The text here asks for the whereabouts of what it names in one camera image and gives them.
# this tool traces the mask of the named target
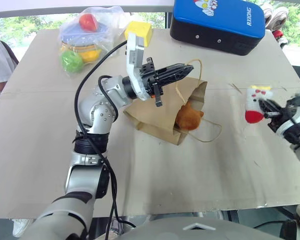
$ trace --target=blue case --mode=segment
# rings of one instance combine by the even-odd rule
[[[170,35],[179,41],[247,55],[265,36],[262,9],[243,0],[175,0]]]

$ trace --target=table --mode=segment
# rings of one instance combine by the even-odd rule
[[[73,101],[88,72],[68,77],[62,70],[58,30],[42,30],[0,96],[0,218],[35,218],[64,183],[73,149],[76,120]],[[98,69],[99,75],[126,76],[124,47]],[[200,58],[208,81],[203,111],[223,127],[220,137],[201,143],[187,136],[176,146],[134,129],[122,113],[113,124],[108,158],[117,176],[120,215],[263,208],[300,203],[300,162],[267,120],[244,119],[245,89],[271,85],[279,104],[300,90],[300,79],[270,32],[247,56],[173,40],[155,29],[144,58],[157,69]],[[199,66],[190,77],[199,75]],[[208,140],[218,128],[203,125]],[[105,217],[111,194],[95,203],[94,217]]]

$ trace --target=red apple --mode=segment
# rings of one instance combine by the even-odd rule
[[[86,32],[95,33],[98,29],[98,22],[96,18],[90,14],[85,13],[79,18],[80,27]]]

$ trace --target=black cable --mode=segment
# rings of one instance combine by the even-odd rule
[[[260,228],[262,226],[265,226],[265,225],[268,225],[268,224],[283,224],[285,222],[286,221],[283,221],[283,220],[281,220],[281,221],[267,221],[267,222],[264,222],[264,223],[262,223],[262,224],[260,224],[258,226],[255,226],[254,229],[258,229],[258,228]]]
[[[103,93],[103,95],[105,96],[105,98],[109,101],[109,103],[112,105],[112,107],[114,109],[115,117],[114,117],[114,121],[113,122],[115,122],[117,120],[117,118],[118,118],[118,115],[119,115],[118,109],[117,109],[116,105],[114,104],[114,102],[109,97],[109,95],[104,90],[104,87],[102,86],[102,83],[101,83],[102,79],[109,79],[109,78],[112,78],[112,77],[108,76],[108,75],[102,75],[102,76],[100,76],[99,79],[98,79],[98,85],[99,85],[99,88],[100,88],[101,92]]]
[[[73,139],[72,143],[74,143],[75,141],[84,139],[84,138],[85,138],[85,136],[77,136],[75,139]]]
[[[93,150],[100,156],[100,158],[103,160],[104,164],[106,165],[106,167],[108,168],[109,172],[110,172],[110,178],[111,178],[111,193],[112,193],[112,206],[111,206],[111,211],[110,211],[110,215],[109,215],[109,220],[108,220],[108,226],[107,226],[107,231],[106,231],[106,238],[105,240],[108,240],[109,237],[109,230],[110,230],[110,224],[111,224],[111,220],[112,220],[112,216],[113,216],[113,212],[115,214],[115,218],[119,223],[122,224],[128,224],[131,227],[135,228],[136,226],[128,221],[124,221],[121,220],[118,216],[118,209],[117,209],[117,178],[115,175],[114,170],[112,169],[109,161],[107,158],[105,158],[102,153],[100,152],[100,150],[98,149],[98,147],[95,145],[95,143],[93,142],[93,140],[90,138],[90,136],[87,133],[87,130],[85,129],[84,124],[82,123],[81,119],[80,119],[80,115],[79,115],[79,107],[78,107],[78,101],[79,101],[79,95],[80,92],[84,86],[84,84],[86,83],[86,81],[88,80],[88,78],[92,75],[92,73],[112,54],[114,53],[117,49],[119,49],[120,47],[124,46],[125,44],[127,44],[127,41],[124,41],[122,43],[120,43],[119,45],[117,45],[115,48],[113,48],[110,52],[108,52],[91,70],[90,72],[84,77],[84,79],[81,81],[81,83],[79,84],[75,96],[74,96],[74,114],[75,114],[75,118],[77,120],[77,123],[83,133],[83,136],[81,138],[86,138],[87,141],[89,142],[89,144],[91,145],[91,147],[93,148]],[[106,91],[104,90],[101,80],[104,78],[111,78],[110,76],[104,75],[101,76],[98,79],[98,85],[99,88],[101,90],[101,92],[104,94],[105,98],[109,101],[109,103],[112,105],[114,112],[115,112],[115,118],[114,121],[117,120],[118,118],[118,109],[116,107],[116,105],[114,104],[114,102],[111,100],[111,98],[108,96],[108,94],[106,93]]]
[[[285,209],[283,206],[277,206],[277,207],[275,207],[275,210],[277,210],[278,212],[285,215],[287,218],[289,218],[291,220],[295,219],[294,214],[292,212],[288,211],[287,209]]]
[[[291,116],[290,112],[287,111],[287,115],[289,117],[289,120],[295,125],[295,127],[300,131],[300,126],[297,124],[297,122],[294,120],[294,118]],[[297,144],[297,146],[294,148],[294,151],[300,148],[300,143]]]
[[[82,133],[84,135],[87,135],[87,130],[85,129],[81,119],[80,119],[80,115],[79,115],[79,108],[78,108],[78,101],[79,101],[79,94],[81,92],[82,87],[84,86],[84,84],[86,83],[86,81],[88,80],[88,78],[92,75],[92,73],[98,68],[100,67],[100,65],[111,55],[113,54],[116,50],[118,50],[119,48],[121,48],[122,46],[126,45],[127,41],[124,41],[122,43],[120,43],[118,46],[116,46],[114,49],[112,49],[110,52],[108,52],[91,70],[90,72],[88,72],[88,74],[84,77],[84,79],[80,82],[76,92],[75,92],[75,96],[74,96],[74,114],[75,114],[75,118],[76,121],[78,122],[78,125],[82,131]]]
[[[105,240],[108,240],[109,238],[109,231],[110,231],[110,225],[111,225],[111,220],[112,220],[112,215],[114,214],[114,205],[112,204],[111,211],[110,211],[110,216],[108,219],[108,224],[106,225],[105,229]]]

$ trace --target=paper bag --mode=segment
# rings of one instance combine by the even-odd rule
[[[190,101],[192,108],[200,111],[205,103],[206,81],[185,77],[178,82],[178,89],[185,101]],[[176,85],[163,87],[161,96],[163,106],[157,107],[154,99],[147,101],[135,100],[124,110],[125,115],[132,121],[137,130],[155,136],[175,145],[179,145],[187,133],[175,126],[175,120],[183,100],[177,94]]]

